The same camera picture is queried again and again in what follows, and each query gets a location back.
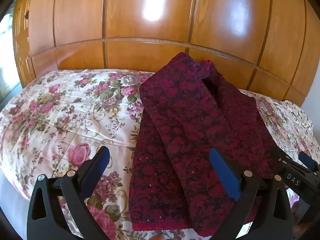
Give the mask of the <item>dark red floral sweater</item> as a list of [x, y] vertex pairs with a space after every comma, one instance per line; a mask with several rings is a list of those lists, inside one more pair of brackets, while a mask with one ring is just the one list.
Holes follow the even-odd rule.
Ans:
[[257, 109], [211, 61], [177, 54], [139, 89], [143, 115], [133, 158], [129, 213], [136, 231], [194, 229], [213, 235], [232, 210], [210, 161], [226, 159], [261, 178], [278, 167]]

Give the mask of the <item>floral bedspread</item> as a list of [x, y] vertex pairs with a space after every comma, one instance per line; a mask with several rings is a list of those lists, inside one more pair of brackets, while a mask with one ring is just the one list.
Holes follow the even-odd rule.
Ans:
[[127, 194], [142, 103], [138, 89], [150, 76], [133, 70], [63, 70], [28, 85], [1, 111], [1, 171], [12, 186], [1, 206], [14, 229], [27, 236], [28, 205], [39, 175], [63, 176], [101, 146], [111, 162], [88, 200], [112, 239], [146, 239], [132, 230]]

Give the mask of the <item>wooden headboard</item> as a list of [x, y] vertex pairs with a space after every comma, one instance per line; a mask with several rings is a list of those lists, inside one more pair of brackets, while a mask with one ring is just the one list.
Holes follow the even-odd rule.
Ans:
[[302, 105], [319, 62], [308, 0], [16, 0], [12, 27], [23, 85], [57, 69], [156, 72], [183, 52]]

